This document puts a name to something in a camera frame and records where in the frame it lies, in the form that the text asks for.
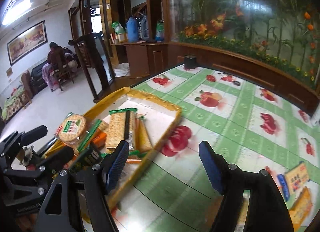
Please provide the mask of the yellow-orange biscuit pack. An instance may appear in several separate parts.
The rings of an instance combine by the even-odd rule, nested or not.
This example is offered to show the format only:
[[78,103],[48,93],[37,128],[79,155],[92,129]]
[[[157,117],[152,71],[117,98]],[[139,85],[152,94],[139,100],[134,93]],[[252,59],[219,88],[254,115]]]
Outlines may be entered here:
[[294,231],[298,231],[304,220],[310,214],[312,208],[311,194],[307,187],[304,187],[299,197],[289,210],[289,215],[293,224]]

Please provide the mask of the dark green cracker pack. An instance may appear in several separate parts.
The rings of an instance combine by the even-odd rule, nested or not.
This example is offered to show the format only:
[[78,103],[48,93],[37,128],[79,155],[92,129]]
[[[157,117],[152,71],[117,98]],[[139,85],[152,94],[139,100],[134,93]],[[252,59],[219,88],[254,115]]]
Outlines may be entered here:
[[70,173],[80,172],[92,167],[94,164],[99,164],[102,158],[99,150],[94,144],[90,144],[84,151],[82,151],[76,160],[69,167]]

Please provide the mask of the round cracker pack green label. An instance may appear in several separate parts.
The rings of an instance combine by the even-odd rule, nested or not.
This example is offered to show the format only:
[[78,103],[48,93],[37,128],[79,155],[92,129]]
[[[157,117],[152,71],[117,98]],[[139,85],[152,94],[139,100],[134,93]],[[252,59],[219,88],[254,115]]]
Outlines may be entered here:
[[79,114],[70,112],[56,129],[55,137],[64,144],[76,146],[84,138],[88,120]]

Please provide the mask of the cracker pack with black band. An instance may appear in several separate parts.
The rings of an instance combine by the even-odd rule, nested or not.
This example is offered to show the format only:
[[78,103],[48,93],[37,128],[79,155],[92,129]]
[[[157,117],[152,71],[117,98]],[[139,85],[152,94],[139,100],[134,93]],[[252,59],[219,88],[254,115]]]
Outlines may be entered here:
[[137,108],[124,108],[109,111],[110,121],[105,141],[107,149],[115,149],[121,140],[128,142],[129,150],[136,149]]

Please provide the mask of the small yellow green wafer pack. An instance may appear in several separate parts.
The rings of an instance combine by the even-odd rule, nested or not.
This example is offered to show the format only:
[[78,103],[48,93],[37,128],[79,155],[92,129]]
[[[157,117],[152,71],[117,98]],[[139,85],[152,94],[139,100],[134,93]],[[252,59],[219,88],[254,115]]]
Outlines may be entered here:
[[136,116],[135,135],[136,135],[136,150],[138,150],[140,153],[148,152],[153,148],[144,124],[144,116],[141,114],[138,114]]

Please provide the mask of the beige cracker pack blue ends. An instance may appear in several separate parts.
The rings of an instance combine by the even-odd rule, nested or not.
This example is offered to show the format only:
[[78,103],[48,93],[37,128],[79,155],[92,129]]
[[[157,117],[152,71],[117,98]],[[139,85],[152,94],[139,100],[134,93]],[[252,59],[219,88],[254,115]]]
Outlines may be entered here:
[[284,175],[278,174],[277,179],[280,184],[283,198],[285,202],[287,202],[290,199],[290,196],[294,195],[296,191],[301,189],[303,185],[310,180],[310,176],[306,164],[301,161]]

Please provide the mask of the orange cracker pack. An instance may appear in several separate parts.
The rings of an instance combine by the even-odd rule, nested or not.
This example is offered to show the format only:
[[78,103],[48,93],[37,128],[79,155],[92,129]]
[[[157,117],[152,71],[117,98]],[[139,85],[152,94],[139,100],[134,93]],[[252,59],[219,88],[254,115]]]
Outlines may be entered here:
[[96,148],[100,149],[105,146],[106,138],[107,134],[104,132],[100,132],[95,138],[91,140],[91,143],[93,143]]

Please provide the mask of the black sofa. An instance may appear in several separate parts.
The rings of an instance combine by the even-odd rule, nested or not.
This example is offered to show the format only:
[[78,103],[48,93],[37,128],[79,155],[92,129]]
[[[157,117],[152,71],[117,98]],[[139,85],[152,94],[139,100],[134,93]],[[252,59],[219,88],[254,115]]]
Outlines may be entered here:
[[46,65],[46,63],[47,63],[46,61],[42,62],[41,64],[35,66],[31,70],[30,85],[31,85],[31,90],[34,95],[37,95],[40,91],[42,91],[43,89],[45,89],[48,86],[46,81],[42,77],[42,68]]

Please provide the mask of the seated person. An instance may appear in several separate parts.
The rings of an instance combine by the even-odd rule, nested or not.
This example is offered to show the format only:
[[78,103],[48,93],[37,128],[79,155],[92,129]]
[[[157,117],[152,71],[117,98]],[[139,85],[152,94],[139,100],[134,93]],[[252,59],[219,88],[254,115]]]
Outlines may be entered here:
[[71,80],[77,74],[78,62],[75,54],[55,42],[50,42],[47,62],[42,67],[42,78],[50,88],[51,92],[56,89],[62,91],[61,84],[64,81]]

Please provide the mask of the dark wooden chair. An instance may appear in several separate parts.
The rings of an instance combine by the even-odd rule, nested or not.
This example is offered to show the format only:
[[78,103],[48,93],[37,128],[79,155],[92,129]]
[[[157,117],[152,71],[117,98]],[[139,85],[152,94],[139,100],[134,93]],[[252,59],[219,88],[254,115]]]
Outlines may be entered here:
[[[68,45],[75,49],[75,53],[93,95],[94,103],[98,103],[107,96],[110,86],[116,78],[102,35],[103,32],[92,32],[84,34],[76,40],[68,41]],[[94,69],[97,73],[101,84],[101,90],[99,92],[95,89],[89,69]]]

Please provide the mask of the yellow tray with white liner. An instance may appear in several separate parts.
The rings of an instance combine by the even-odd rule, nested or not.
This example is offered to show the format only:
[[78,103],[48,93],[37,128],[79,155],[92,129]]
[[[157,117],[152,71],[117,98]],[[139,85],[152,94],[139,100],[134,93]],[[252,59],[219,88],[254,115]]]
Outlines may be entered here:
[[122,140],[129,145],[120,180],[107,196],[112,209],[149,167],[165,142],[178,126],[182,109],[154,94],[121,88],[97,103],[85,114],[70,112],[56,129],[56,142],[44,154],[50,157],[64,147],[74,150],[65,165],[78,171],[84,167],[81,153],[90,145],[94,157],[109,156]]

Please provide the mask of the green snack bag on sideboard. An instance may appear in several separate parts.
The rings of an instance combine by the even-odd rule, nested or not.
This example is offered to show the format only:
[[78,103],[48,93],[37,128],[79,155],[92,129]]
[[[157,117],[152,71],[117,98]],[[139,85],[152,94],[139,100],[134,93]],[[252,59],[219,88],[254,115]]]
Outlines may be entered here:
[[114,30],[115,34],[124,34],[124,33],[126,33],[124,28],[122,27],[122,25],[118,21],[113,22],[111,24],[111,26],[112,26],[112,29]]

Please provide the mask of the blue thermos jug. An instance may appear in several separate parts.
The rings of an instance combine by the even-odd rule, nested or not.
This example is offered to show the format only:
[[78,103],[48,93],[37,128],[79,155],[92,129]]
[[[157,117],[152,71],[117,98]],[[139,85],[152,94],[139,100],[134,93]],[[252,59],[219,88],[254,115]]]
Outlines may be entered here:
[[138,23],[134,17],[129,17],[126,24],[126,30],[127,30],[127,38],[129,42],[135,43],[139,41]]

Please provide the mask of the green-labelled plastic bottle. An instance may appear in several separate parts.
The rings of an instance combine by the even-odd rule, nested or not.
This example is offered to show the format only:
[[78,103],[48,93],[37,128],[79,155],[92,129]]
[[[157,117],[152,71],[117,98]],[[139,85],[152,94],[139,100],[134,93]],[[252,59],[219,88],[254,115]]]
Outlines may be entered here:
[[156,35],[155,35],[155,40],[157,42],[163,42],[164,41],[164,21],[159,20],[157,21],[156,25]]

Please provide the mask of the framed wall painting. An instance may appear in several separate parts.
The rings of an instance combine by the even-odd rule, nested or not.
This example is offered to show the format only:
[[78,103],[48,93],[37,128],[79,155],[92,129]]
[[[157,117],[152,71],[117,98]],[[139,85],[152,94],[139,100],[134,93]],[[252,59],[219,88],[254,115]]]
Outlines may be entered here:
[[43,20],[7,43],[10,65],[13,66],[20,59],[47,42],[46,22]]

